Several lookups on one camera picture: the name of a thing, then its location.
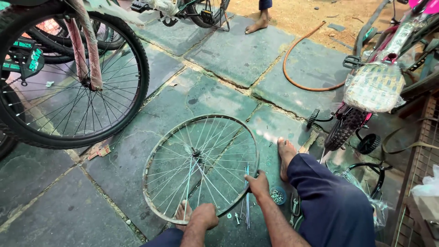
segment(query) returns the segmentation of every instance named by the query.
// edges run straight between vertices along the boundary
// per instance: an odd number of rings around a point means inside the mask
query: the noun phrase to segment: air hose
[[[373,15],[371,16],[371,18],[367,21],[367,23],[360,29],[360,32],[358,33],[358,36],[355,40],[355,45],[354,45],[354,50],[353,50],[353,54],[355,56],[361,56],[361,48],[363,48],[363,37],[366,34],[366,32],[371,28],[372,24],[374,23],[374,21],[378,18],[378,16],[380,15],[382,9],[384,8],[384,6],[389,2],[389,0],[383,0],[383,2],[378,6],[378,8],[375,10],[375,12],[373,13]],[[324,88],[310,88],[310,87],[304,87],[300,84],[297,84],[295,81],[293,81],[293,79],[291,79],[288,74],[287,74],[287,69],[286,69],[286,64],[287,64],[287,59],[288,56],[290,55],[291,50],[303,39],[308,38],[309,36],[311,36],[313,33],[315,33],[319,28],[321,28],[324,24],[326,23],[326,21],[322,21],[322,23],[320,25],[318,25],[316,28],[314,28],[313,30],[311,30],[311,32],[309,32],[308,34],[306,34],[305,36],[301,37],[299,40],[297,40],[296,42],[294,42],[294,44],[290,47],[290,49],[287,51],[285,58],[284,58],[284,64],[283,64],[283,70],[284,70],[284,75],[285,78],[287,78],[287,80],[293,84],[294,86],[301,88],[303,90],[307,90],[307,91],[312,91],[312,92],[325,92],[325,91],[330,91],[330,90],[334,90],[337,89],[341,86],[343,86],[345,84],[345,81],[343,81],[342,83],[332,86],[332,87],[324,87]]]

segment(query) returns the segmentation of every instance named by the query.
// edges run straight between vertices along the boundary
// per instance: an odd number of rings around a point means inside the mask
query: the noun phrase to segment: black rubber tube
[[[357,39],[355,40],[354,49],[352,51],[353,55],[358,56],[358,57],[361,56],[361,49],[363,48],[364,35],[366,35],[366,32],[372,27],[372,24],[378,18],[378,16],[380,15],[381,11],[384,8],[384,6],[388,3],[389,3],[389,0],[383,0],[383,2],[380,5],[378,5],[378,8],[375,10],[375,12],[372,14],[372,16],[366,22],[366,24],[360,29],[360,32],[358,33]]]

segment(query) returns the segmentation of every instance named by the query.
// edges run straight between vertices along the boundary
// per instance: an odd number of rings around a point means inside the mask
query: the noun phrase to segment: training wheel
[[[306,123],[307,128],[311,128],[311,125],[316,121],[317,115],[319,115],[320,110],[314,109],[311,116],[308,118],[308,122]]]
[[[378,28],[372,27],[367,31],[367,33],[363,37],[363,46],[367,45],[369,41],[378,33]]]
[[[381,137],[376,134],[368,134],[357,145],[357,150],[361,154],[369,154],[381,143]]]

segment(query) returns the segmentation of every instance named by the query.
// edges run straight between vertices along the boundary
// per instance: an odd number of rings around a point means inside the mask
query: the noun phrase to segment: bicycle
[[[229,6],[229,2],[230,0],[221,0],[217,11],[214,11],[210,0],[178,0],[176,4],[169,0],[135,0],[131,4],[131,9],[138,13],[149,10],[159,11],[159,21],[167,27],[175,25],[178,21],[177,19],[191,18],[201,28],[216,27],[228,32],[230,31],[230,26],[226,9]],[[225,17],[227,29],[221,27],[223,16]]]
[[[308,119],[310,127],[315,121],[331,121],[336,118],[325,139],[325,151],[339,149],[354,133],[360,139],[357,146],[359,153],[369,154],[377,148],[381,138],[376,134],[368,134],[364,138],[359,130],[367,128],[366,123],[374,113],[387,113],[401,105],[404,101],[421,95],[435,88],[435,80],[439,71],[434,72],[423,80],[404,88],[403,73],[418,69],[425,57],[439,48],[439,43],[427,43],[423,39],[439,27],[439,9],[434,8],[434,1],[398,0],[411,6],[401,20],[392,18],[392,26],[383,31],[377,40],[372,53],[363,62],[361,48],[373,36],[378,34],[371,24],[378,17],[383,7],[388,3],[383,1],[368,23],[358,34],[354,55],[349,55],[343,61],[343,66],[351,69],[345,84],[343,103],[326,120],[317,119],[319,110],[316,109]],[[410,51],[417,43],[423,42],[424,51],[415,63],[406,66],[399,58]]]
[[[106,0],[7,2],[13,5],[0,13],[0,75],[6,84],[0,92],[0,130],[29,145],[72,149],[123,129],[142,107],[149,85],[145,50],[125,21],[143,23]],[[42,42],[23,37],[54,18],[68,30],[71,47],[63,48],[72,51],[70,63],[46,63]],[[98,47],[92,20],[100,23],[97,33],[107,34],[100,42],[105,49]],[[108,49],[116,41],[120,46]],[[19,102],[8,102],[13,94],[20,95]],[[19,104],[24,109],[17,113],[14,108]]]

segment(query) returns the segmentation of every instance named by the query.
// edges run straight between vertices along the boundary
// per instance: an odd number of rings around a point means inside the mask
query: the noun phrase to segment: foot
[[[178,205],[177,214],[175,215],[175,219],[177,220],[185,220],[189,221],[192,215],[192,208],[189,206],[189,202],[187,202],[186,216],[184,216],[184,208],[186,206],[186,200],[183,200],[180,205]],[[177,229],[182,230],[183,232],[186,229],[185,225],[175,225]]]
[[[281,156],[281,179],[284,182],[288,182],[287,169],[290,161],[294,158],[297,151],[289,140],[285,140],[283,137],[279,137],[277,140],[277,149]]]
[[[261,11],[261,15],[259,16],[259,19],[255,22],[255,24],[245,28],[245,34],[253,33],[259,29],[268,27],[268,21],[270,21],[270,19],[271,16],[268,13],[268,10]]]

